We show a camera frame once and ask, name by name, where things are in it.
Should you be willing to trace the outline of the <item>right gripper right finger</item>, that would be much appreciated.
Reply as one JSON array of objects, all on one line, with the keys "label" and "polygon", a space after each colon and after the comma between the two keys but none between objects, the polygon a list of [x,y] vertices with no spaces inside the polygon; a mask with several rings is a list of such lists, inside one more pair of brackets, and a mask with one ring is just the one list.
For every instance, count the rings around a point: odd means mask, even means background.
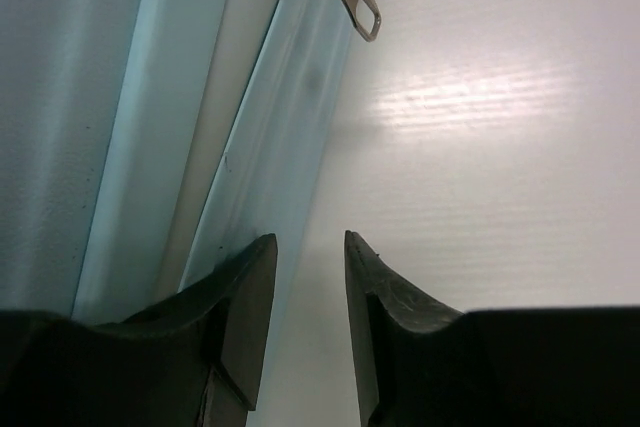
[{"label": "right gripper right finger", "polygon": [[365,426],[635,426],[635,306],[460,312],[344,237]]}]

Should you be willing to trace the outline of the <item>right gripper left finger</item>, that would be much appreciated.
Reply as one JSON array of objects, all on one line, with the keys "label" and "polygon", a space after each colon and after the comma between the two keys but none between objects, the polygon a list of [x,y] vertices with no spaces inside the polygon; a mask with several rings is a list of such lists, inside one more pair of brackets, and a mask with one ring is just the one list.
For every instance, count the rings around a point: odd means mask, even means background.
[{"label": "right gripper left finger", "polygon": [[257,238],[119,323],[1,314],[5,426],[242,426],[256,408],[278,246]]}]

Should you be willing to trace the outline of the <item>light blue hard-shell suitcase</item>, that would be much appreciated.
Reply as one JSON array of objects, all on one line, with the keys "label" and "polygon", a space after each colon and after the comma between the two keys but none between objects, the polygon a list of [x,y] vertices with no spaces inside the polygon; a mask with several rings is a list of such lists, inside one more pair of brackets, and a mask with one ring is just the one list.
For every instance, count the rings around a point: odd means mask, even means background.
[{"label": "light blue hard-shell suitcase", "polygon": [[1,314],[119,323],[272,234],[257,407],[352,43],[341,0],[1,0]]}]

